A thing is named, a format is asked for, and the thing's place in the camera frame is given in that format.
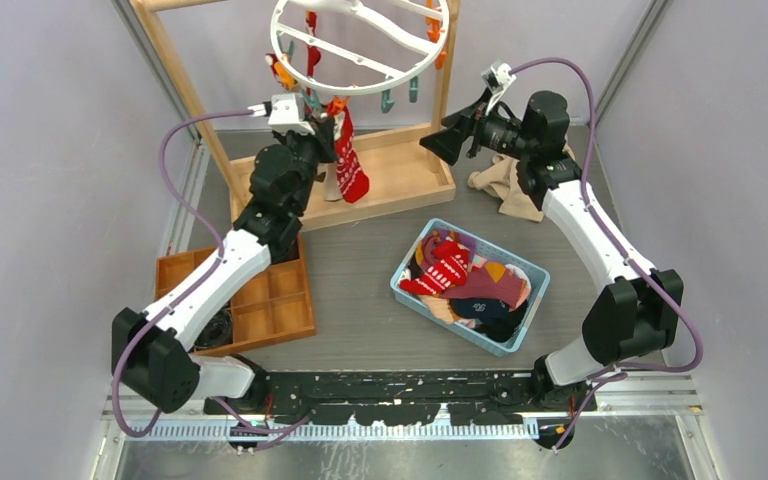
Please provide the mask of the red white patterned sock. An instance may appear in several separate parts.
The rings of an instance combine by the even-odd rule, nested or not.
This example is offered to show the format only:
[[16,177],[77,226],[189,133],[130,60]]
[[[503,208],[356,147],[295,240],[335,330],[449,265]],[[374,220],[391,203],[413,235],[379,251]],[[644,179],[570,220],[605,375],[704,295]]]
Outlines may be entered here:
[[348,203],[361,200],[370,189],[370,180],[353,145],[354,137],[350,111],[345,108],[335,117],[335,152],[337,186],[342,199]]

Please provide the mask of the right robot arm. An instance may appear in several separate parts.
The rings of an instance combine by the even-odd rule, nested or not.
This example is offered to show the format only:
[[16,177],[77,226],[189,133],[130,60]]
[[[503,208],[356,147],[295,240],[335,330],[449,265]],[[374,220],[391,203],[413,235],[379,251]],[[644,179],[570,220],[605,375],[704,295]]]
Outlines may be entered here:
[[597,288],[580,335],[535,363],[531,397],[551,411],[570,398],[570,384],[671,346],[678,326],[672,306],[680,302],[684,284],[675,271],[659,270],[638,255],[605,218],[580,166],[565,150],[569,115],[562,95],[532,94],[522,118],[491,98],[484,91],[419,143],[449,165],[457,162],[465,143],[469,157],[486,147],[517,159],[519,187],[565,235]]

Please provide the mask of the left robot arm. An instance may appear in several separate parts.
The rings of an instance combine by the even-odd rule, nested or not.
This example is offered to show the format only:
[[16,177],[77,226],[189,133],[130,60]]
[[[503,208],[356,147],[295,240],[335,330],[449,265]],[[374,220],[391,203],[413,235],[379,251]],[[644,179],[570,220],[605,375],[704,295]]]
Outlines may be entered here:
[[127,386],[158,411],[172,413],[191,399],[225,397],[244,414],[267,398],[253,368],[233,357],[190,350],[211,318],[247,282],[283,259],[296,243],[321,163],[333,161],[335,122],[308,116],[274,125],[278,142],[261,149],[251,198],[213,253],[163,299],[112,322],[112,392],[116,414]]

